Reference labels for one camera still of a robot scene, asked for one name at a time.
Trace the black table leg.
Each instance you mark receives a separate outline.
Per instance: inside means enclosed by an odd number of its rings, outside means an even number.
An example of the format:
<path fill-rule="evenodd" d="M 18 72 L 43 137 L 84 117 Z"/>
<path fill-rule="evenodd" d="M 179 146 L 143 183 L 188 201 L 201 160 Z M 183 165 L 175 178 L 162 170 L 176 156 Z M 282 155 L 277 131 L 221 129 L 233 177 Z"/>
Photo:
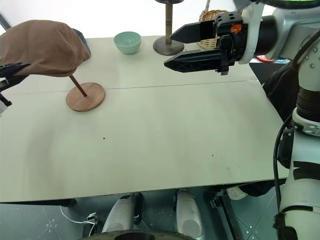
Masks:
<path fill-rule="evenodd" d="M 224 228 L 225 235 L 228 240 L 242 240 L 242 233 L 239 228 L 236 214 L 231 204 L 231 200 L 227 194 L 215 194 L 213 199 L 210 201 L 212 208 L 217 209 L 221 225 Z"/>

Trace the black side table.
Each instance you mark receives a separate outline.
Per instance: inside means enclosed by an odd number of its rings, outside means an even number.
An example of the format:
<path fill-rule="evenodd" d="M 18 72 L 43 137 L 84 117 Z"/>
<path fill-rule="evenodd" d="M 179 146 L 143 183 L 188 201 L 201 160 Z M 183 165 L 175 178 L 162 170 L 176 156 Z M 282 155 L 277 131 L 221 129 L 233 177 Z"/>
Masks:
<path fill-rule="evenodd" d="M 277 83 L 287 71 L 290 71 L 292 63 L 290 61 L 251 61 L 249 66 L 260 84 L 263 86 Z"/>

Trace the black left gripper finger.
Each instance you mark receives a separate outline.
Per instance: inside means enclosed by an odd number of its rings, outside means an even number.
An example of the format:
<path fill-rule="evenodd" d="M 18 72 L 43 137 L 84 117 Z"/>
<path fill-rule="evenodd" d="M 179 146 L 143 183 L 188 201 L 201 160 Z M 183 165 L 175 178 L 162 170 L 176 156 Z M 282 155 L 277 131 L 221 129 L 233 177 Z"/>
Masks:
<path fill-rule="evenodd" d="M 23 62 L 0 65 L 0 76 L 13 76 L 29 65 L 29 63 Z"/>
<path fill-rule="evenodd" d="M 24 75 L 10 76 L 10 75 L 0 74 L 0 79 L 1 78 L 4 78 L 4 80 L 0 81 L 0 87 L 13 87 L 21 83 L 25 79 L 25 76 Z"/>

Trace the grey right robot leg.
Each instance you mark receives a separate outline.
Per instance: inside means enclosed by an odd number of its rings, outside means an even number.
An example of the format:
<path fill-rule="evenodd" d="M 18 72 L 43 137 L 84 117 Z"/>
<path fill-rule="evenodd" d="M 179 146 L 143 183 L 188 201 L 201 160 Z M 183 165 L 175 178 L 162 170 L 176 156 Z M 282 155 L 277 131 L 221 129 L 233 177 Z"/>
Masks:
<path fill-rule="evenodd" d="M 204 235 L 202 217 L 193 195 L 186 189 L 176 194 L 176 229 L 180 234 L 192 238 Z"/>

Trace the brown cap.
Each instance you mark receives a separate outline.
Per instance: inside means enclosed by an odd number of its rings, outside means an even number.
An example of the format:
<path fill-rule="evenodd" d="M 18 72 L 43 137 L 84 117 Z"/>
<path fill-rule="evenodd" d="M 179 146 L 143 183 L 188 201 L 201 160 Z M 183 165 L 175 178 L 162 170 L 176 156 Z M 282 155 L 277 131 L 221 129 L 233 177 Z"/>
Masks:
<path fill-rule="evenodd" d="M 18 76 L 68 77 L 90 57 L 84 41 L 63 22 L 28 20 L 0 35 L 0 66 L 27 64 Z"/>

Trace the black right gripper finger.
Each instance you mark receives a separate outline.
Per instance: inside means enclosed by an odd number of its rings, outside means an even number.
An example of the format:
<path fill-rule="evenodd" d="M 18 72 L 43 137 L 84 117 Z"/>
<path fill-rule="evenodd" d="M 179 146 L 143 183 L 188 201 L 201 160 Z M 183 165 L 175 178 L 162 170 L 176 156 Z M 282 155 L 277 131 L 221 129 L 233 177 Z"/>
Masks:
<path fill-rule="evenodd" d="M 170 39 L 184 44 L 196 43 L 215 37 L 215 21 L 188 23 L 171 34 Z"/>
<path fill-rule="evenodd" d="M 221 65 L 222 52 L 220 50 L 191 50 L 183 51 L 166 60 L 166 68 L 180 73 L 202 72 L 216 70 Z"/>

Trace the wooden hat stand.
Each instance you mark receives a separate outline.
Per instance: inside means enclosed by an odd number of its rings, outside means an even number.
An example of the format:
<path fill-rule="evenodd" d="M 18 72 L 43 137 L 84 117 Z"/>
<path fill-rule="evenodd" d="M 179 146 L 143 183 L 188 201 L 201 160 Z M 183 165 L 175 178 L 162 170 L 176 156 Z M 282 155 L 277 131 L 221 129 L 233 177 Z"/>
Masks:
<path fill-rule="evenodd" d="M 71 110 L 80 113 L 89 112 L 103 103 L 106 92 L 100 84 L 95 82 L 79 83 L 73 75 L 69 78 L 75 85 L 65 98 L 66 105 Z"/>

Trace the grey robot leg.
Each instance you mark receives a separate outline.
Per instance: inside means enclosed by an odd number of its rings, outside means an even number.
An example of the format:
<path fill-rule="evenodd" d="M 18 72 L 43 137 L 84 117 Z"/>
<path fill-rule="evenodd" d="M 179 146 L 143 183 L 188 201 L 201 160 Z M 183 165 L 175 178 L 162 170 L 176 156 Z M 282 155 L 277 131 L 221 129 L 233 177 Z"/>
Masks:
<path fill-rule="evenodd" d="M 109 212 L 101 232 L 132 230 L 142 220 L 142 206 L 140 192 L 121 196 Z"/>
<path fill-rule="evenodd" d="M 193 195 L 186 189 L 176 194 L 176 229 L 180 234 L 192 238 L 204 235 L 202 217 Z"/>

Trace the black cloth bag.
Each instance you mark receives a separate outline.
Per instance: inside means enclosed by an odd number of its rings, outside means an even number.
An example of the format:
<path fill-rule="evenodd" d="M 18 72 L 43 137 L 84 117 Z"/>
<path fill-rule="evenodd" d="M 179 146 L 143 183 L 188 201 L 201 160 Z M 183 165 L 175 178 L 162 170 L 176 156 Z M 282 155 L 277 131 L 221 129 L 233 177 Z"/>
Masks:
<path fill-rule="evenodd" d="M 289 62 L 272 73 L 262 88 L 282 121 L 285 121 L 297 106 L 300 90 L 298 72 L 292 67 L 292 63 Z"/>

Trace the white shoe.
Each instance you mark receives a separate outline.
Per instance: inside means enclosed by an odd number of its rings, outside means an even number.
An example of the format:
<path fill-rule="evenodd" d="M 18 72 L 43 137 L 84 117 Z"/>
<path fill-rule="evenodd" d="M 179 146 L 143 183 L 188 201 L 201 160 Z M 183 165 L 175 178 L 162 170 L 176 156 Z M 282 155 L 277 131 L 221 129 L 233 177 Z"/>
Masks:
<path fill-rule="evenodd" d="M 239 187 L 231 187 L 226 190 L 228 197 L 233 201 L 244 199 L 248 194 L 243 192 Z"/>

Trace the grey metal pedestal stand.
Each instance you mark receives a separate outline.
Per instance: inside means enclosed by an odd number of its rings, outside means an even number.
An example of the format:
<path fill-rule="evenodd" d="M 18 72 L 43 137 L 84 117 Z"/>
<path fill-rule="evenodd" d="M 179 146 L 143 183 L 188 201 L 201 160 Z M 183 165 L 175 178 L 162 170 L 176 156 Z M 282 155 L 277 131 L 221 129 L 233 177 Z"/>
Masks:
<path fill-rule="evenodd" d="M 165 5 L 165 36 L 161 36 L 153 43 L 153 49 L 163 56 L 174 56 L 184 50 L 184 44 L 171 39 L 173 5 L 182 3 L 184 0 L 155 0 Z"/>

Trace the mint green bowl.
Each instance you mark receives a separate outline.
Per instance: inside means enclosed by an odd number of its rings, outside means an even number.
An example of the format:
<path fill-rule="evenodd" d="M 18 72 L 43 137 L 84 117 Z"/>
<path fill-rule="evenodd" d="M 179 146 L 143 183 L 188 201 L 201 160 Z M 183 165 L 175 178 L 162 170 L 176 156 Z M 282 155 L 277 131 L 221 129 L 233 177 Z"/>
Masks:
<path fill-rule="evenodd" d="M 113 42 L 116 48 L 123 54 L 135 54 L 141 47 L 142 37 L 134 31 L 124 31 L 118 33 Z"/>

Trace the dark rounded robot waist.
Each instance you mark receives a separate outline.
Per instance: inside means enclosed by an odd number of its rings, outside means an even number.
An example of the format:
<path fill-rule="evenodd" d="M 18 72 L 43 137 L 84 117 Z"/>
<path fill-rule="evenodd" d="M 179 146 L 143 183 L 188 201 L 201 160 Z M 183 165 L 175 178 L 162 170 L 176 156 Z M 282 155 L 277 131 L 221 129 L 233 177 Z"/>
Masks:
<path fill-rule="evenodd" d="M 100 240 L 203 240 L 171 231 L 119 230 L 96 235 Z"/>

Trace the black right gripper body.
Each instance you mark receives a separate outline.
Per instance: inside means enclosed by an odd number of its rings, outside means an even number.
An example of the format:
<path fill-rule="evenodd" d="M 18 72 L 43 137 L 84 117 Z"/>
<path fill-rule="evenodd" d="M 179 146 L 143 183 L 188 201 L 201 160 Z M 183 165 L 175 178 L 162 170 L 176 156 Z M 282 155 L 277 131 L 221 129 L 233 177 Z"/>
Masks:
<path fill-rule="evenodd" d="M 221 51 L 217 72 L 227 75 L 229 67 L 239 61 L 246 49 L 248 24 L 237 11 L 220 12 L 215 18 L 216 47 Z"/>

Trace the grey left robot leg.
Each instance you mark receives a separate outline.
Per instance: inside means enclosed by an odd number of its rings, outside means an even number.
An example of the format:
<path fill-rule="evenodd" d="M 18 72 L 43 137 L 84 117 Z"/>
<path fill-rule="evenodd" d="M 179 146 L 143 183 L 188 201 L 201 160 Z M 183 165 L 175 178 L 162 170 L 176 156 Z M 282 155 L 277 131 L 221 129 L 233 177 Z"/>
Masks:
<path fill-rule="evenodd" d="M 109 212 L 101 232 L 132 230 L 142 220 L 142 206 L 140 192 L 121 196 Z"/>

